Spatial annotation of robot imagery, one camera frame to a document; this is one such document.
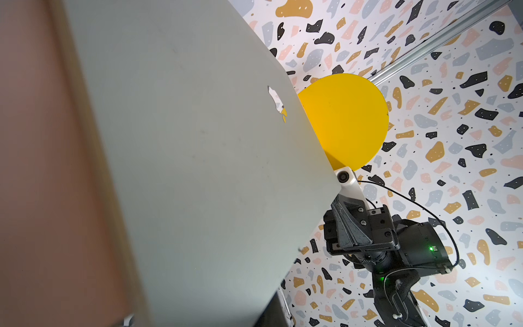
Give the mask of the silver laptop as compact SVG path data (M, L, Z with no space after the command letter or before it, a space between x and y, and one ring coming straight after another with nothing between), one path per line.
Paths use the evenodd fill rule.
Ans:
M154 326L254 326L340 185L228 1L64 1Z

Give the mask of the aluminium corner frame post right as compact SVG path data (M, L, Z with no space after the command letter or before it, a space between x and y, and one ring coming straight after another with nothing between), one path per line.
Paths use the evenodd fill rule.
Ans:
M459 36L464 31L468 30L481 20L492 15L501 8L512 3L512 0L495 0L495 1L484 1L474 9L468 11L463 16L456 19L452 24L443 28L431 36L426 41L417 45L414 49L385 66L376 74L370 76L368 80L374 85L379 86L385 83L385 81L391 79L394 75L400 73L403 69L415 64L419 60L423 59L426 55L429 55L439 47L444 46L451 40Z

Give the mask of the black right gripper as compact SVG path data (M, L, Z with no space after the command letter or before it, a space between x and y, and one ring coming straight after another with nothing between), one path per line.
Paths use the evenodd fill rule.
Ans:
M326 249L357 269L388 274L412 268L420 274L447 274L453 266L434 227L394 220L386 206L367 210L365 202L337 195L324 215Z

